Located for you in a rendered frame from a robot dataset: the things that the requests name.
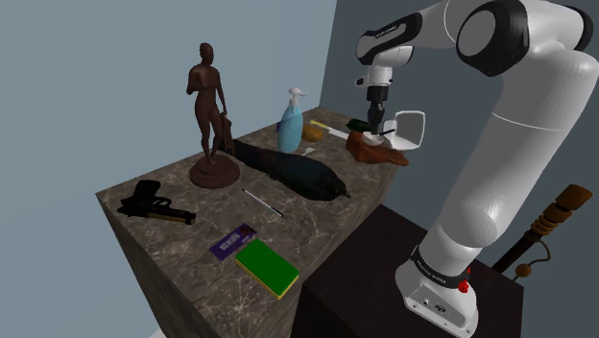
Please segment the blue spray bottle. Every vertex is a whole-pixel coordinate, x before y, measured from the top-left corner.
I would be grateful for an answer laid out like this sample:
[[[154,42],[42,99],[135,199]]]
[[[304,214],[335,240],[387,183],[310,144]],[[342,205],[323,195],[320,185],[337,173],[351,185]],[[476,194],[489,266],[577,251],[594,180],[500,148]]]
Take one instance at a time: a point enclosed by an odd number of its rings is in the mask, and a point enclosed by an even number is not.
[[[276,125],[277,148],[282,153],[293,153],[298,148],[303,129],[303,116],[300,109],[300,97],[303,91],[298,87],[289,89],[291,98],[281,120]]]

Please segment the white and black pen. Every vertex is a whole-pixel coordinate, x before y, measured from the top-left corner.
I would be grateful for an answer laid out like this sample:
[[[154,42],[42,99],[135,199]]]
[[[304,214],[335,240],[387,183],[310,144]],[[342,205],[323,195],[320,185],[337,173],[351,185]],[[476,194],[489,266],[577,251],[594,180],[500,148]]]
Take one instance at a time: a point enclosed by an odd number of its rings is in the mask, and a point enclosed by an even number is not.
[[[257,196],[255,196],[254,194],[252,194],[249,190],[242,188],[241,189],[244,193],[246,193],[247,195],[249,195],[251,198],[253,198],[254,200],[256,200],[257,202],[259,202],[260,204],[264,205],[265,207],[267,207],[270,211],[272,211],[273,213],[277,214],[279,217],[283,218],[284,214],[277,210],[276,208],[274,208],[273,206],[267,204],[266,202],[264,202],[263,200],[261,200],[260,198],[258,198]]]

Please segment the dark robot stand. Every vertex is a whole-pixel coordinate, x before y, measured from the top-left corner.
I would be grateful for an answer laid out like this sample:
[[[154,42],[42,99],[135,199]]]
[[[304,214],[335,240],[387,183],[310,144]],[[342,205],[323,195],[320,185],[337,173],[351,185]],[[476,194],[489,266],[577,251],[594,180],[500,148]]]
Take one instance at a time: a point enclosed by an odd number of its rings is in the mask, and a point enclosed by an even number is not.
[[[425,229],[379,205],[303,283],[290,338],[454,338],[406,308],[395,270]],[[521,338],[523,288],[471,263],[472,338]]]

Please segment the brown standing figure statue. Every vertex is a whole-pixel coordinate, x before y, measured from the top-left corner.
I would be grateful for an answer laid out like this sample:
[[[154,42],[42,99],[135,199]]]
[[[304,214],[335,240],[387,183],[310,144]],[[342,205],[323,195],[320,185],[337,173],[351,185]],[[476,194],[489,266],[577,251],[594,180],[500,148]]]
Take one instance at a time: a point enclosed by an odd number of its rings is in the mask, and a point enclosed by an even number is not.
[[[220,72],[212,65],[213,47],[203,42],[199,53],[201,62],[189,70],[186,93],[197,94],[194,111],[204,156],[190,169],[189,179],[201,188],[218,189],[235,183],[240,177],[240,169],[229,157],[217,154],[220,147],[224,152],[235,153],[231,122]]]

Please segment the green and yellow sponge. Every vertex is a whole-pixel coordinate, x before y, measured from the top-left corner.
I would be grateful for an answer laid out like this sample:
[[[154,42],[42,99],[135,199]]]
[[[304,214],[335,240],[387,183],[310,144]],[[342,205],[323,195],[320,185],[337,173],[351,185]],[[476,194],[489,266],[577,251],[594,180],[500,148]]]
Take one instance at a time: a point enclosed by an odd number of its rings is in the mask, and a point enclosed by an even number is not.
[[[281,300],[297,281],[300,271],[259,239],[235,256],[236,263]]]

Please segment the purple chocolate bar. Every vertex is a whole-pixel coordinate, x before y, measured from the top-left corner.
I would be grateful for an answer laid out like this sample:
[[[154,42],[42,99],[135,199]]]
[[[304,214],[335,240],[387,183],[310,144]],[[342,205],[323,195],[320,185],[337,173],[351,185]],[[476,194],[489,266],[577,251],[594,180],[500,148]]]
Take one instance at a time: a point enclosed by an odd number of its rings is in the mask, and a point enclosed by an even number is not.
[[[236,229],[232,230],[228,235],[219,240],[209,250],[218,259],[224,261],[228,256],[239,249],[244,243],[250,240],[257,231],[252,227],[243,223]]]

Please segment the black pistol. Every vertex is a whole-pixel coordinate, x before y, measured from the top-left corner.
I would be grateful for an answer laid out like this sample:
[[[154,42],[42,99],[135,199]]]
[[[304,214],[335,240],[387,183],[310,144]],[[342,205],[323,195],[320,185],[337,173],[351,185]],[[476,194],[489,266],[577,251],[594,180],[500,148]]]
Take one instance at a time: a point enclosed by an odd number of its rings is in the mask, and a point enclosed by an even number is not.
[[[196,214],[172,208],[171,199],[157,196],[156,193],[160,187],[161,183],[159,181],[139,181],[132,195],[121,200],[121,206],[117,211],[128,217],[155,218],[193,225],[196,220]]]

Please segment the yellow-handled knife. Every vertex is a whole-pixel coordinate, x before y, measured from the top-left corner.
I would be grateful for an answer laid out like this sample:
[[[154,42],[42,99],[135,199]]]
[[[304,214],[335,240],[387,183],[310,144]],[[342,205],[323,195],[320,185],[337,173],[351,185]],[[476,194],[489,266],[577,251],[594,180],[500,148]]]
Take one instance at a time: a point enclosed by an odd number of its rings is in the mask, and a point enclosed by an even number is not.
[[[322,128],[324,130],[327,130],[329,134],[332,134],[332,135],[335,135],[337,137],[343,138],[344,140],[348,139],[348,133],[341,132],[339,130],[331,128],[331,127],[329,127],[329,126],[327,126],[327,125],[325,125],[325,124],[323,124],[321,122],[315,121],[315,120],[310,120],[309,122],[312,125],[315,125],[315,126],[320,127],[320,128]]]

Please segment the brown-handled dark stick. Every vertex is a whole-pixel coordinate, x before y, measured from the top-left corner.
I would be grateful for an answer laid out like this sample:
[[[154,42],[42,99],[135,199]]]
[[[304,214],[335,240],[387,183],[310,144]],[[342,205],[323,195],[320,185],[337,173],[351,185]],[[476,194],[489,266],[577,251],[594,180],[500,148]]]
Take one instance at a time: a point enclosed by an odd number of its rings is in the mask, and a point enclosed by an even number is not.
[[[547,244],[542,238],[550,234],[560,224],[565,222],[572,213],[579,209],[586,201],[593,196],[588,189],[570,184],[566,187],[554,201],[544,209],[544,211],[531,223],[520,239],[512,245],[491,267],[498,273],[504,273],[518,259],[520,259],[535,244],[541,244],[546,252],[545,258],[531,260],[528,263],[521,263],[515,267],[515,276],[513,281],[519,278],[526,278],[532,272],[532,267],[541,262],[550,261],[552,254]]]

